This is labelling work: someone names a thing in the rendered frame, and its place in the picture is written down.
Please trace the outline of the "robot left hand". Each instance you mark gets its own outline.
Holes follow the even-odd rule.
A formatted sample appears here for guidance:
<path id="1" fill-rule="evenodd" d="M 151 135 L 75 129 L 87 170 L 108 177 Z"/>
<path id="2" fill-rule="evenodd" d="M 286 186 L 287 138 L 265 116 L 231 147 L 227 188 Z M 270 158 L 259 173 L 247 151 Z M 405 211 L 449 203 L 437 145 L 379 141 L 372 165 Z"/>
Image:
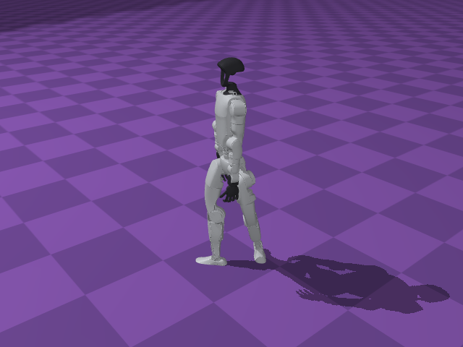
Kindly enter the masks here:
<path id="1" fill-rule="evenodd" d="M 220 196 L 220 198 L 222 198 L 226 194 L 226 199 L 223 200 L 224 202 L 231 202 L 234 200 L 238 200 L 239 188 L 237 185 L 239 184 L 239 182 L 231 183 L 231 176 L 228 175 L 227 184 L 228 184 L 228 187 L 226 188 L 226 191 Z"/>

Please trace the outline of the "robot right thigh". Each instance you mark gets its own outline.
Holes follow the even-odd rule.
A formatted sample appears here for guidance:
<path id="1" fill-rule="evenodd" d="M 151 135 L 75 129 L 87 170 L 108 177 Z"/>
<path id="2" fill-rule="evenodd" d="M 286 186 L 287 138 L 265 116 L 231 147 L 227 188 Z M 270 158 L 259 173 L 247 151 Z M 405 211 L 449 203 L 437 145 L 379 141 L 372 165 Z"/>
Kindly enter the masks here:
<path id="1" fill-rule="evenodd" d="M 210 220 L 214 223 L 222 222 L 226 216 L 225 210 L 216 204 L 224 185 L 221 175 L 226 174 L 221 167 L 220 158 L 212 160 L 205 178 L 205 205 Z"/>

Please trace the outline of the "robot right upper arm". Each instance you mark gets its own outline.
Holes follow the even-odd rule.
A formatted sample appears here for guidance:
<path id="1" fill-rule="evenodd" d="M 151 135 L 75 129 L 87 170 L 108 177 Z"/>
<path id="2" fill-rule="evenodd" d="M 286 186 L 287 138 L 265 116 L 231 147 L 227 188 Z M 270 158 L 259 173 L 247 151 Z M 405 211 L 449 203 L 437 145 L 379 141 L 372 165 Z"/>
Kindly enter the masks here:
<path id="1" fill-rule="evenodd" d="M 221 91 L 221 90 L 218 90 L 218 91 L 216 92 L 216 98 L 217 98 L 217 95 L 218 95 L 218 93 L 219 93 L 220 91 Z M 212 127 L 213 127 L 214 131 L 216 132 L 216 120 L 212 123 Z"/>

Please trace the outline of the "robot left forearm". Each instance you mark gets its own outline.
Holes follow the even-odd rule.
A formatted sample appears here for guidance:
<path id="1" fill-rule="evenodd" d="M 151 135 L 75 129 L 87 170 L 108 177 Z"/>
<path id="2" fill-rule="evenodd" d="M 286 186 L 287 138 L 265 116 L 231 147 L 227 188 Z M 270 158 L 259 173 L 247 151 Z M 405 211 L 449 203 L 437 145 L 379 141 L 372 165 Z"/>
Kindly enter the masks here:
<path id="1" fill-rule="evenodd" d="M 231 183 L 239 181 L 239 162 L 242 158 L 242 143 L 236 140 L 232 144 L 232 151 L 229 153 L 229 166 L 227 171 L 231 176 Z"/>

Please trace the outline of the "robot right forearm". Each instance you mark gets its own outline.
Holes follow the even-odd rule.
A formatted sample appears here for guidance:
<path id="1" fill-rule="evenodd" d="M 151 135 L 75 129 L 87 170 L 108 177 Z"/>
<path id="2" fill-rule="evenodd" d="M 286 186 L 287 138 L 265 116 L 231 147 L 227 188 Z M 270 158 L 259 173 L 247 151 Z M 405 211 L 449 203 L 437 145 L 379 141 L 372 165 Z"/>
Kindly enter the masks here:
<path id="1" fill-rule="evenodd" d="M 224 153 L 223 153 L 223 150 L 222 150 L 222 146 L 220 146 L 220 144 L 218 143 L 218 140 L 217 140 L 217 135 L 216 135 L 216 132 L 214 131 L 214 137 L 215 137 L 215 149 L 216 149 L 216 152 L 218 152 L 219 156 L 221 157 Z"/>

